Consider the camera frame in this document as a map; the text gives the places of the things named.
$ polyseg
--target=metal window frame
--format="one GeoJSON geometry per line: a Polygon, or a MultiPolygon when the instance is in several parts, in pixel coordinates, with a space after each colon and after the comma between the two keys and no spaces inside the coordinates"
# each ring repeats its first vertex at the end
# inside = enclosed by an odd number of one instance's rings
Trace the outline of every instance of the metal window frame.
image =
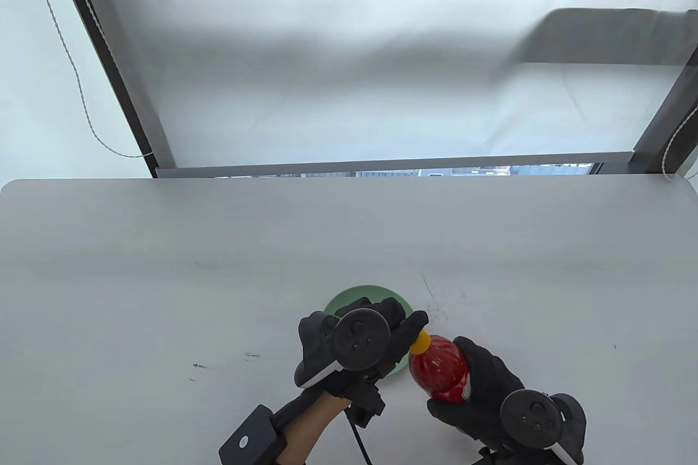
{"type": "MultiPolygon", "coordinates": [[[[107,78],[114,89],[119,105],[129,123],[133,136],[142,154],[152,151],[151,143],[133,100],[124,83],[107,43],[99,27],[92,19],[83,0],[73,0],[80,14],[97,56],[104,67],[107,78]]],[[[217,166],[202,168],[174,168],[164,132],[159,129],[160,156],[150,154],[145,162],[153,178],[214,178],[216,176],[264,176],[272,174],[327,173],[341,171],[388,171],[413,168],[482,167],[493,165],[538,165],[558,163],[594,163],[590,174],[660,173],[661,158],[671,136],[683,123],[686,116],[698,104],[698,47],[688,59],[683,71],[674,83],[668,96],[661,104],[649,126],[643,132],[632,153],[589,153],[589,154],[540,154],[531,156],[484,156],[483,158],[427,158],[397,159],[385,161],[344,161],[317,164],[279,164],[217,166]],[[160,168],[160,165],[173,168],[160,168]]],[[[698,116],[688,121],[676,135],[666,156],[666,173],[676,173],[698,146],[698,116]]]]}
{"type": "MultiPolygon", "coordinates": [[[[633,149],[627,163],[605,162],[595,168],[595,174],[658,174],[661,159],[671,137],[698,104],[698,47],[678,75],[654,118],[633,149]]],[[[698,116],[676,134],[666,154],[667,174],[674,174],[698,146],[698,116]]]]}

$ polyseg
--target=scuff mark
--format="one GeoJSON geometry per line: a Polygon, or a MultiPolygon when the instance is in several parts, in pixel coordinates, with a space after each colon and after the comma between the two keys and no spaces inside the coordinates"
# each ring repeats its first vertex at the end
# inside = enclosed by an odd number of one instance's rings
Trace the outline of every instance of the scuff mark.
{"type": "Polygon", "coordinates": [[[424,276],[424,273],[422,273],[422,280],[424,280],[424,286],[426,287],[426,290],[429,291],[429,295],[431,295],[431,299],[436,301],[436,298],[434,298],[434,293],[431,292],[431,288],[429,288],[429,284],[426,283],[426,276],[424,276]]]}
{"type": "Polygon", "coordinates": [[[443,315],[444,320],[448,321],[448,315],[441,309],[441,305],[439,304],[438,300],[436,300],[436,296],[434,296],[434,293],[431,292],[429,284],[426,283],[426,276],[424,276],[424,273],[422,273],[422,280],[424,280],[424,286],[426,287],[426,290],[429,291],[429,296],[431,296],[431,299],[434,300],[434,304],[436,305],[436,311],[443,315]]]}

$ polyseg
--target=white table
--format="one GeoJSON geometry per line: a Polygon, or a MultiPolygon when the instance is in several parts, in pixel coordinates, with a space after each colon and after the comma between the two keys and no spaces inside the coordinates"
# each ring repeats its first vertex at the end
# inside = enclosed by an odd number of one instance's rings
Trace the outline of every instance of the white table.
{"type": "MultiPolygon", "coordinates": [[[[651,176],[12,183],[0,463],[216,465],[296,393],[298,320],[361,283],[578,398],[587,463],[691,463],[696,233],[690,185],[651,176]]],[[[382,393],[376,465],[478,458],[408,373],[382,393]]],[[[342,419],[309,458],[361,462],[342,419]]]]}

